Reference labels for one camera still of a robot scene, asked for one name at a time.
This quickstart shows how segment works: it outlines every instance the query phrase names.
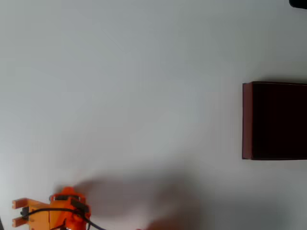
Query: black object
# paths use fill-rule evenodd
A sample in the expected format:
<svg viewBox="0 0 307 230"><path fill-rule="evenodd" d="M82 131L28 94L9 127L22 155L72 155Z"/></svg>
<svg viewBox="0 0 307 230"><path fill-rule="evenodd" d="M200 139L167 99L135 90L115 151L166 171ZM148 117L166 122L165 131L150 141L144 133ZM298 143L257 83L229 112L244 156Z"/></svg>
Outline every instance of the black object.
<svg viewBox="0 0 307 230"><path fill-rule="evenodd" d="M292 7L307 9L307 0L289 0Z"/></svg>
<svg viewBox="0 0 307 230"><path fill-rule="evenodd" d="M23 219L29 220L29 206L23 207L23 210L20 212L20 215L22 215Z"/></svg>
<svg viewBox="0 0 307 230"><path fill-rule="evenodd" d="M306 133L307 84L243 84L243 159L307 159Z"/></svg>
<svg viewBox="0 0 307 230"><path fill-rule="evenodd" d="M0 230L4 230L4 227L3 227L1 219L0 219Z"/></svg>
<svg viewBox="0 0 307 230"><path fill-rule="evenodd" d="M75 199L80 200L80 197L78 197L77 195L57 195L54 197L54 200L68 200L69 197L73 197Z"/></svg>
<svg viewBox="0 0 307 230"><path fill-rule="evenodd" d="M71 205L74 206L76 209L82 211L83 213L88 213L90 211L89 207L78 200L71 199Z"/></svg>

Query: white background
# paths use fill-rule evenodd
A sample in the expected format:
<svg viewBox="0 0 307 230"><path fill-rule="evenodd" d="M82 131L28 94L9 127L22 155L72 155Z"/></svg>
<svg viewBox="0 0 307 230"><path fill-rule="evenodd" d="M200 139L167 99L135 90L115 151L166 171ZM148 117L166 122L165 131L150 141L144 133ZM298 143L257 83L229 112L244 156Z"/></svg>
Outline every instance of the white background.
<svg viewBox="0 0 307 230"><path fill-rule="evenodd" d="M95 199L127 209L93 208L93 221L144 228L146 205L124 203L174 174L193 181L200 229L306 229L307 161L244 161L241 141L242 83L306 79L307 11L287 0L3 0L0 33L6 230L13 199L47 202L93 177L119 184Z"/></svg>

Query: dark brown box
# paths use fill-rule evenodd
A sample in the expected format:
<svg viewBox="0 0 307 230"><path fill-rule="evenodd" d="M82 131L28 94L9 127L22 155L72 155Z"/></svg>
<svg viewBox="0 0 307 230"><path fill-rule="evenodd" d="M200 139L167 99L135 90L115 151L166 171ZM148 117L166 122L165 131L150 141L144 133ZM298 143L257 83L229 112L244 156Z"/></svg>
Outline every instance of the dark brown box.
<svg viewBox="0 0 307 230"><path fill-rule="evenodd" d="M243 84L242 158L307 159L307 84Z"/></svg>

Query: black cable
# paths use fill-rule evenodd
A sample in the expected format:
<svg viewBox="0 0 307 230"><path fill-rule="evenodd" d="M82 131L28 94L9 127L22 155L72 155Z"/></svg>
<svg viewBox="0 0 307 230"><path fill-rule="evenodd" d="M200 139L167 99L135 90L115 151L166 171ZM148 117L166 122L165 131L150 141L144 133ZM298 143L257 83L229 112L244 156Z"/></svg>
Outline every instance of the black cable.
<svg viewBox="0 0 307 230"><path fill-rule="evenodd" d="M57 226L57 227L52 228L52 229L50 229L50 230L60 229L61 227L64 227L64 226L65 226L65 224L61 224L60 226Z"/></svg>
<svg viewBox="0 0 307 230"><path fill-rule="evenodd" d="M98 225L94 224L93 222L91 222L88 218L86 218L83 214L81 214L78 210L72 210L72 209L69 209L69 208L60 208L60 207L48 207L48 208L40 208L40 209L37 209L37 210L34 210L32 212L29 212L25 215L23 215L23 217L28 217L30 215L33 215L37 212L43 212L43 211L63 211L63 212L71 212L73 214L76 214L76 215L79 215L82 219L84 219L88 224L89 224L89 227L90 226L93 226L94 228L98 229L98 230L106 230L106 229L103 229L101 227L99 227Z"/></svg>

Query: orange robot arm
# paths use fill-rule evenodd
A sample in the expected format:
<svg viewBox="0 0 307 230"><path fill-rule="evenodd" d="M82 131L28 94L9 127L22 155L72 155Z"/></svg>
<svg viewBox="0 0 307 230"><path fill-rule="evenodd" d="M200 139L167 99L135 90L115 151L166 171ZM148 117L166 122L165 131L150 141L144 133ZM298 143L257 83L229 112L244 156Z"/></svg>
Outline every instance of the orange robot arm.
<svg viewBox="0 0 307 230"><path fill-rule="evenodd" d="M72 187L50 197L50 204L22 198L13 200L13 208L23 208L22 217L13 219L13 227L29 225L29 230L85 230L91 209L82 194Z"/></svg>

